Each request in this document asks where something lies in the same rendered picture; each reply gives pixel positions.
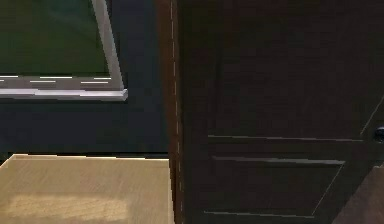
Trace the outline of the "grey framed window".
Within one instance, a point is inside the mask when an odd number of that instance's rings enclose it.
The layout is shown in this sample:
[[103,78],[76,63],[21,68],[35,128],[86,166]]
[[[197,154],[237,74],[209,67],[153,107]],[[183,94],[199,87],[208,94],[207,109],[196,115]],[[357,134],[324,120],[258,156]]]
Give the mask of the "grey framed window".
[[0,0],[0,99],[127,96],[107,0]]

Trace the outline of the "dark brown room door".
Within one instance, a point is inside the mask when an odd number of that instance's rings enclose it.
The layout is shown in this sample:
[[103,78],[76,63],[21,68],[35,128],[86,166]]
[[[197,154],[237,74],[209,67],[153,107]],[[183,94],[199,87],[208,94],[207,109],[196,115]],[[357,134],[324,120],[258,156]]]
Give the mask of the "dark brown room door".
[[153,0],[175,224],[332,224],[384,163],[384,0]]

